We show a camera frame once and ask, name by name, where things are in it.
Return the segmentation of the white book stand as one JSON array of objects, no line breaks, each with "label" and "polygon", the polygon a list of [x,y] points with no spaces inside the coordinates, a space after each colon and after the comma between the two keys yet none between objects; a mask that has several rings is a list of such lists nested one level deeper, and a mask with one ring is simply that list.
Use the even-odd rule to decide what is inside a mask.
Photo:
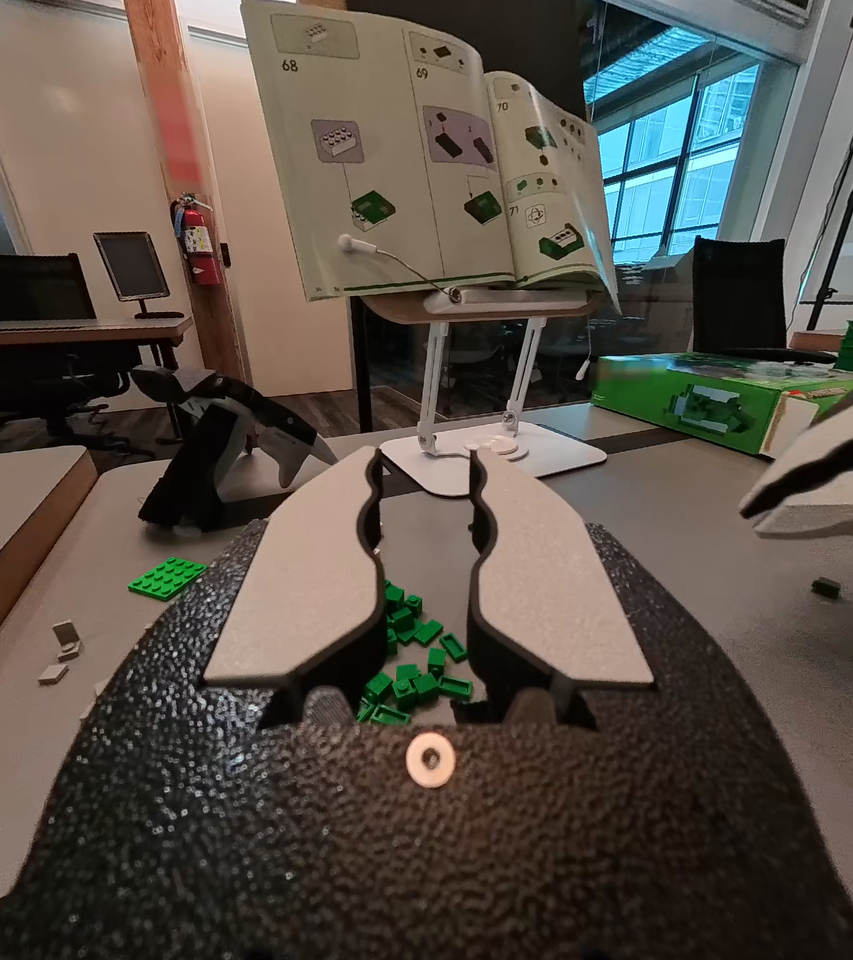
[{"label": "white book stand", "polygon": [[[415,437],[386,440],[380,451],[390,464],[427,493],[462,498],[469,490],[471,453],[496,453],[527,474],[546,477],[600,464],[606,454],[576,438],[522,421],[529,382],[547,320],[589,313],[598,299],[582,286],[494,290],[478,286],[431,294],[403,292],[362,298],[379,317],[401,325],[427,325],[420,418]],[[513,386],[498,423],[435,429],[435,413],[446,338],[453,324],[525,320]]]}]

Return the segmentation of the black high back chair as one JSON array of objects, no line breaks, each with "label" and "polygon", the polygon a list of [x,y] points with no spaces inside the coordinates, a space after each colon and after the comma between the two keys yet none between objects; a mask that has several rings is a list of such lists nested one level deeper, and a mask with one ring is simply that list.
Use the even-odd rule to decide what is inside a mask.
[{"label": "black high back chair", "polygon": [[692,248],[692,350],[756,361],[833,364],[834,354],[788,347],[786,240],[699,236]]}]

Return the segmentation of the green lego plate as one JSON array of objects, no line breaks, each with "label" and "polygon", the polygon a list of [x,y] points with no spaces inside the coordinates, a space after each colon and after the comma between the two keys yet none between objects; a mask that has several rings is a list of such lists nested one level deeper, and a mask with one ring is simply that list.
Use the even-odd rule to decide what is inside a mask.
[{"label": "green lego plate", "polygon": [[167,602],[199,578],[208,566],[186,558],[169,557],[127,584],[127,590]]}]

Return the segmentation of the lego instruction booklet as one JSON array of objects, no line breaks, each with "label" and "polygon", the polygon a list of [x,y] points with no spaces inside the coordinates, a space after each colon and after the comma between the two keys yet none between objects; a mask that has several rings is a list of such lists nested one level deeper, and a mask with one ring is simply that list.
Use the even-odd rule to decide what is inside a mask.
[{"label": "lego instruction booklet", "polygon": [[582,286],[617,306],[572,2],[242,2],[311,301]]}]

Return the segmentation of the wooden office desk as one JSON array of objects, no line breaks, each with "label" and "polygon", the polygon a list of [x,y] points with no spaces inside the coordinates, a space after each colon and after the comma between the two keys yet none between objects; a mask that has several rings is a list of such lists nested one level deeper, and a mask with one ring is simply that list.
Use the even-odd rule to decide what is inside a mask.
[{"label": "wooden office desk", "polygon": [[175,371],[174,349],[191,318],[150,317],[107,322],[95,319],[0,321],[0,419],[39,419],[49,444],[154,459],[149,450],[117,434],[80,434],[70,418],[96,414],[95,401],[125,394],[131,373],[150,347],[160,366]]}]

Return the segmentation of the black mesh office chair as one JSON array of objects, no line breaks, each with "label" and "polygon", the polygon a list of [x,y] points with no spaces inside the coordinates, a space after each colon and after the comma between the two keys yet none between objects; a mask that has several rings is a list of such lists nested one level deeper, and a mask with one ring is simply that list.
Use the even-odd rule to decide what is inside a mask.
[{"label": "black mesh office chair", "polygon": [[[97,318],[79,256],[0,254],[0,322]],[[124,394],[141,362],[130,341],[18,343],[0,346],[0,428],[39,419],[52,441],[90,450],[136,452],[116,434],[77,434],[68,418],[94,414],[91,402]]]}]

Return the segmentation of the grey tablet on stand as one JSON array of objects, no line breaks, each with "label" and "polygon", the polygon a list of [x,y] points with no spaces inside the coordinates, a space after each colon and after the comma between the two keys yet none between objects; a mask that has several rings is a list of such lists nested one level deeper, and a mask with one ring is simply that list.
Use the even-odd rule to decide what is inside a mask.
[{"label": "grey tablet on stand", "polygon": [[110,283],[121,303],[137,302],[136,320],[170,320],[185,318],[179,311],[151,311],[147,300],[170,296],[156,248],[145,231],[103,231],[92,234]]}]

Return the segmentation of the green lego box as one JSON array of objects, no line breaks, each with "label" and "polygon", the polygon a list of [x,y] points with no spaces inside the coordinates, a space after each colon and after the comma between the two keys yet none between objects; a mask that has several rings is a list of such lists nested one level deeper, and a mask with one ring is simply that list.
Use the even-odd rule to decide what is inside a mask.
[{"label": "green lego box", "polygon": [[853,390],[832,365],[702,353],[603,357],[595,373],[595,406],[770,460]]}]

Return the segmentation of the wooden pillar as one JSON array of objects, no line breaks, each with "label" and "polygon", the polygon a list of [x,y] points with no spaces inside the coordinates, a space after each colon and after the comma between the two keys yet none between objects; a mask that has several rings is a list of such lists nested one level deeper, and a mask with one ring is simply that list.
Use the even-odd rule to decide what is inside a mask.
[{"label": "wooden pillar", "polygon": [[220,237],[217,178],[199,89],[174,1],[125,1],[132,46],[153,128],[169,219],[193,208],[204,217],[218,284],[197,283],[181,239],[174,239],[204,365],[246,380],[242,331],[231,299]]}]

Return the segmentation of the black and grey tool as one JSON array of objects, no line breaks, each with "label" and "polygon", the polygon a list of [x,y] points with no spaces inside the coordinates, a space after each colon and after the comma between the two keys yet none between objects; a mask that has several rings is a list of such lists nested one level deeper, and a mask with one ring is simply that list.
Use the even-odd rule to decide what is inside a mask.
[{"label": "black and grey tool", "polygon": [[138,518],[162,529],[189,522],[214,529],[224,513],[218,487],[248,441],[277,464],[278,485],[290,487],[308,457],[333,465],[336,453],[299,414],[241,379],[212,369],[140,365],[134,385],[151,400],[197,418],[180,450],[144,499]]}]

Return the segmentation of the red fire extinguisher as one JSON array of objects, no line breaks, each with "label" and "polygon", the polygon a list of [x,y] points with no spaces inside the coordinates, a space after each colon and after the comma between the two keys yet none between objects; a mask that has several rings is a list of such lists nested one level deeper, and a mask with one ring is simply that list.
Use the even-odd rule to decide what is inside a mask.
[{"label": "red fire extinguisher", "polygon": [[170,206],[173,232],[191,281],[213,287],[223,284],[223,272],[207,216],[211,210],[191,193],[181,193]]}]

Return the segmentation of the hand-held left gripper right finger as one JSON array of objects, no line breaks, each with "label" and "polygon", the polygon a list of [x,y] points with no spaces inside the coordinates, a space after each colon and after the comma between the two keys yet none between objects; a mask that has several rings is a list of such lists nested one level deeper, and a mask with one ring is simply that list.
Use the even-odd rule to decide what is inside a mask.
[{"label": "hand-held left gripper right finger", "polygon": [[470,454],[468,662],[489,694],[642,690],[655,678],[580,514],[500,455]]}]

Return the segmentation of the pile of green lego bricks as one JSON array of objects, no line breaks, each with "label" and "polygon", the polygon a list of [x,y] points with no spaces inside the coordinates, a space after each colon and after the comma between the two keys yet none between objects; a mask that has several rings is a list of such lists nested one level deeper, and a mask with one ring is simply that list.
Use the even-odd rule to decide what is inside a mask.
[{"label": "pile of green lego bricks", "polygon": [[493,721],[480,683],[468,677],[465,640],[424,613],[422,596],[386,580],[386,660],[361,689],[360,724],[406,726],[436,722],[446,707],[456,725]]}]

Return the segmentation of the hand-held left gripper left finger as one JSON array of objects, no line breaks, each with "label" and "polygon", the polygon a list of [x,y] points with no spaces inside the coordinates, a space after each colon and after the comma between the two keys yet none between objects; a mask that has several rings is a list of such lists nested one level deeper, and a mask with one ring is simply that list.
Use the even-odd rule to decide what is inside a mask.
[{"label": "hand-held left gripper left finger", "polygon": [[383,458],[365,446],[270,515],[205,667],[212,687],[359,694],[387,658]]}]

